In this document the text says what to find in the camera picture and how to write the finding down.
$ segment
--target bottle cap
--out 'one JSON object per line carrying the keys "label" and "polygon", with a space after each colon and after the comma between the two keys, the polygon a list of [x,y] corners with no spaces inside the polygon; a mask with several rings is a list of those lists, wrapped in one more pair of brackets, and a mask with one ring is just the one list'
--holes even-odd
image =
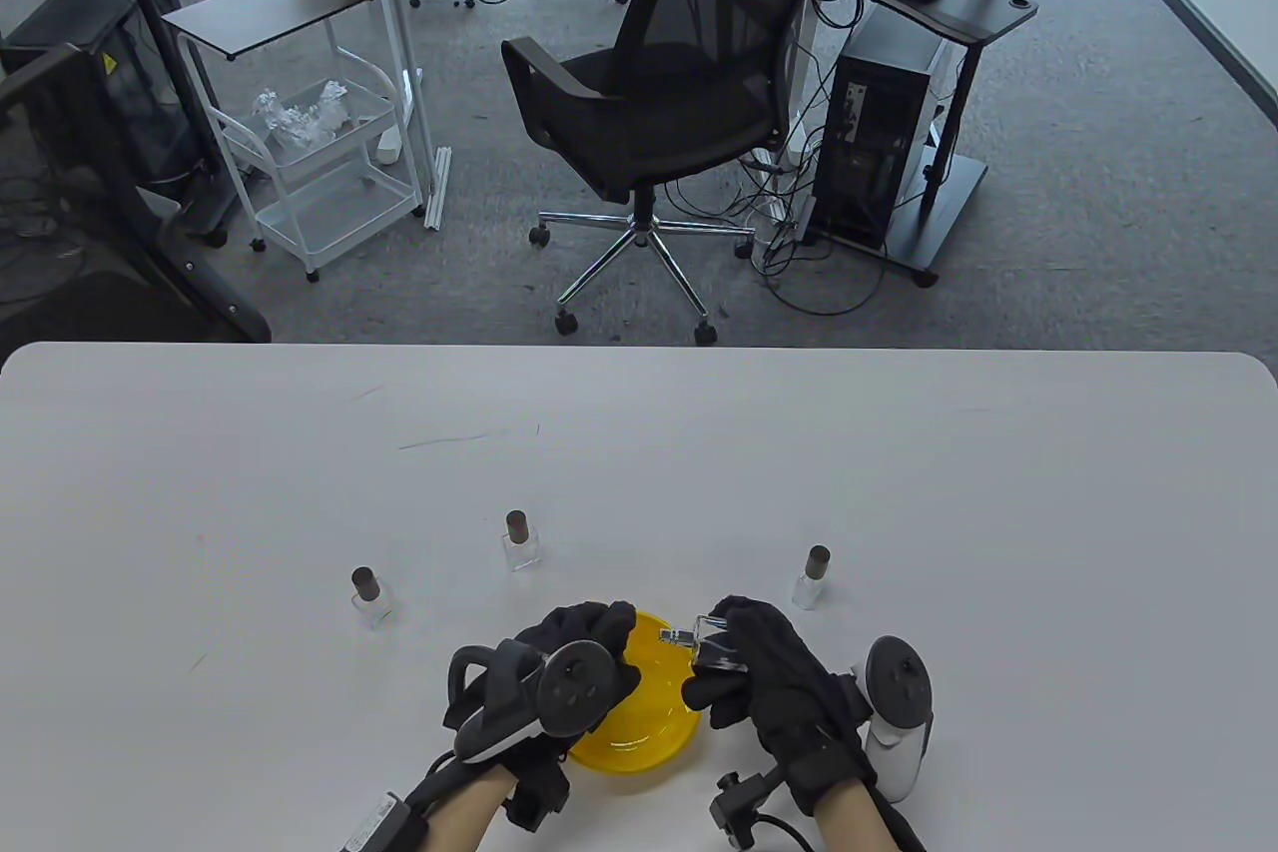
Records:
{"label": "bottle cap", "polygon": [[374,602],[382,593],[381,584],[377,582],[377,576],[367,566],[360,566],[351,572],[350,581],[355,582],[355,593],[366,603]]}
{"label": "bottle cap", "polygon": [[803,567],[803,575],[808,579],[822,579],[829,566],[829,551],[823,545],[814,545],[808,551],[808,563]]}
{"label": "bottle cap", "polygon": [[511,510],[506,513],[506,533],[510,534],[510,542],[515,545],[523,545],[528,542],[528,517],[523,510]]}

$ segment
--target baseboard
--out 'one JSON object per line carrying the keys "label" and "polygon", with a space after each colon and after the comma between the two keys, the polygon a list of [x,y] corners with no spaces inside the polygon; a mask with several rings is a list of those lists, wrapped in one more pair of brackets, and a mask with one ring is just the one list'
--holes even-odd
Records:
{"label": "baseboard", "polygon": [[1260,107],[1274,126],[1278,126],[1278,91],[1274,91],[1269,80],[1247,61],[1246,56],[1229,40],[1215,29],[1201,9],[1196,8],[1191,0],[1163,0],[1171,11],[1189,27],[1190,33],[1206,47],[1208,52],[1217,59],[1220,66],[1233,77],[1233,82],[1241,86],[1243,93],[1249,95],[1252,103]]}

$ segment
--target white table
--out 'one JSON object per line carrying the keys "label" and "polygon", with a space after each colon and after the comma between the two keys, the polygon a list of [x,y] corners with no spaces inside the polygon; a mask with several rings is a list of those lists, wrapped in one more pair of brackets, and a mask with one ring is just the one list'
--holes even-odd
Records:
{"label": "white table", "polygon": [[[895,632],[932,671],[904,809],[934,852],[1268,848],[1275,437],[1242,355],[28,346],[0,376],[0,835],[337,848],[447,746],[461,643],[587,597],[783,603],[823,542],[814,650]],[[357,630],[363,563],[404,598],[387,635]],[[570,768],[564,814],[484,847],[725,852],[714,780],[762,766],[703,727],[653,779]]]}

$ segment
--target yellow plate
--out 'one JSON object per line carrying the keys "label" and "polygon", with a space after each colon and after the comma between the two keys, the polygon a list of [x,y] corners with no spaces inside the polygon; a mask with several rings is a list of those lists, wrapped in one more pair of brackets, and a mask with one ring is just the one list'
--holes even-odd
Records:
{"label": "yellow plate", "polygon": [[657,634],[667,628],[657,616],[639,613],[626,641],[626,662],[642,674],[639,688],[569,752],[585,768],[611,775],[644,773],[682,752],[697,734],[700,713],[689,710],[681,694],[693,674],[691,651],[658,641]]}

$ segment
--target crumpled plastic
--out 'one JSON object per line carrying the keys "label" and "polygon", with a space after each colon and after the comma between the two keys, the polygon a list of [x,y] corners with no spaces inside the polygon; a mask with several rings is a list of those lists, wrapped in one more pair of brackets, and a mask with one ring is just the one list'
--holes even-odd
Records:
{"label": "crumpled plastic", "polygon": [[285,107],[275,89],[265,89],[253,102],[253,114],[263,114],[266,129],[284,146],[318,149],[337,139],[337,130],[350,120],[346,103],[341,102],[345,96],[345,86],[328,80],[323,84],[320,100],[308,109],[299,109]]}

